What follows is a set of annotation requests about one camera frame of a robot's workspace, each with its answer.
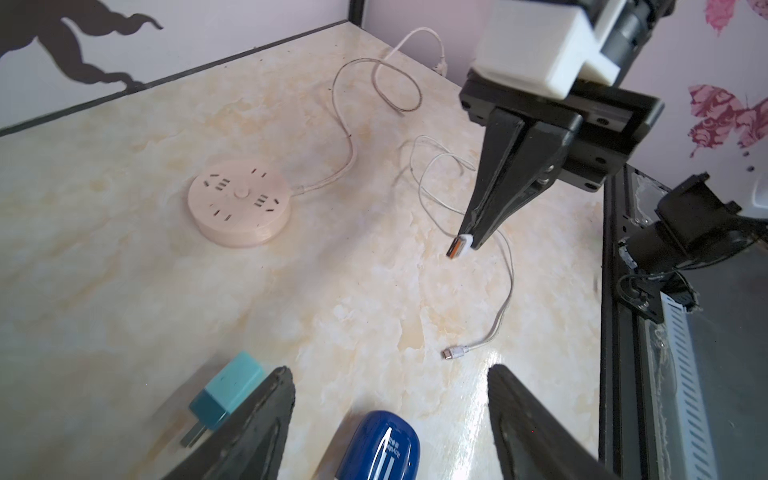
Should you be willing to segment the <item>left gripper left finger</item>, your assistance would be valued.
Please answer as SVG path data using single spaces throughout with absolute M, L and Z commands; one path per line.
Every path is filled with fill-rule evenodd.
M 275 479 L 295 406 L 292 372 L 274 369 L 167 479 Z

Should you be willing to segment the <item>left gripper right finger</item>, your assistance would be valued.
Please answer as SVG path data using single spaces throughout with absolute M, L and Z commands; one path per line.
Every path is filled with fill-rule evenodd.
M 615 479 L 504 365 L 489 368 L 488 407 L 505 479 Z

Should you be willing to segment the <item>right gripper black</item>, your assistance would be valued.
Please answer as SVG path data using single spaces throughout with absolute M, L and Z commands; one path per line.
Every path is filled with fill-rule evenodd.
M 598 190 L 628 162 L 664 109 L 658 98 L 618 87 L 578 80 L 565 99 L 555 100 L 474 71 L 459 98 L 470 120 L 485 128 L 459 229 L 472 234 L 474 250 L 557 176 L 582 190 Z

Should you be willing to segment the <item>mint green usb charger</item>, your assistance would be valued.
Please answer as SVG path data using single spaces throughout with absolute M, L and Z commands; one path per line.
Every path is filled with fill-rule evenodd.
M 247 352 L 240 352 L 193 398 L 189 410 L 196 423 L 180 445 L 193 447 L 208 431 L 216 431 L 266 378 L 262 365 Z

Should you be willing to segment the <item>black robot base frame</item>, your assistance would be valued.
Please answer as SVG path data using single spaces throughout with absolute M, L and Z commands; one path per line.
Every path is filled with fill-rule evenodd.
M 604 193 L 598 457 L 622 479 L 767 475 L 767 223 L 658 274 L 626 243 L 666 188 L 626 167 Z

